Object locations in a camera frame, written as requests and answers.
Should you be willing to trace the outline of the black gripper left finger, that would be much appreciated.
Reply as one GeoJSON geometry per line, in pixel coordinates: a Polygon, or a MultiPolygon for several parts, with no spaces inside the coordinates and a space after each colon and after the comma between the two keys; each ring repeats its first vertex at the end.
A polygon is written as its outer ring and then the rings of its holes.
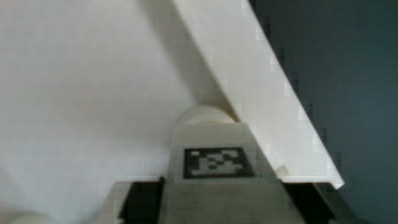
{"type": "Polygon", "coordinates": [[[112,186],[98,224],[159,224],[166,178],[112,186]]]}

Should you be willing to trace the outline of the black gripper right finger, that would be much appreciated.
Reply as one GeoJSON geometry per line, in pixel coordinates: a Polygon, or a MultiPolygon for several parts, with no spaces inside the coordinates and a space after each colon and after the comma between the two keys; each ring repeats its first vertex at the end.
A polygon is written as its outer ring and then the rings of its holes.
{"type": "Polygon", "coordinates": [[[368,224],[329,183],[285,183],[306,224],[368,224]]]}

